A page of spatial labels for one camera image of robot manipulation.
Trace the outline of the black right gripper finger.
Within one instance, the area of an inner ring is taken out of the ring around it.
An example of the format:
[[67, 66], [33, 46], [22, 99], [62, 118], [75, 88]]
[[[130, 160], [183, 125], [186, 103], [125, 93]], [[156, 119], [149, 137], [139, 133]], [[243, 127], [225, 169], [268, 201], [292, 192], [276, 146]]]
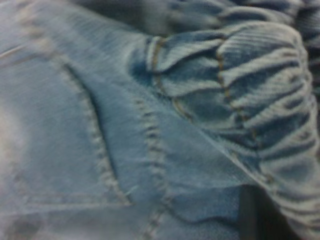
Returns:
[[241, 240], [294, 239], [294, 232], [266, 192], [253, 185], [241, 187], [238, 227]]

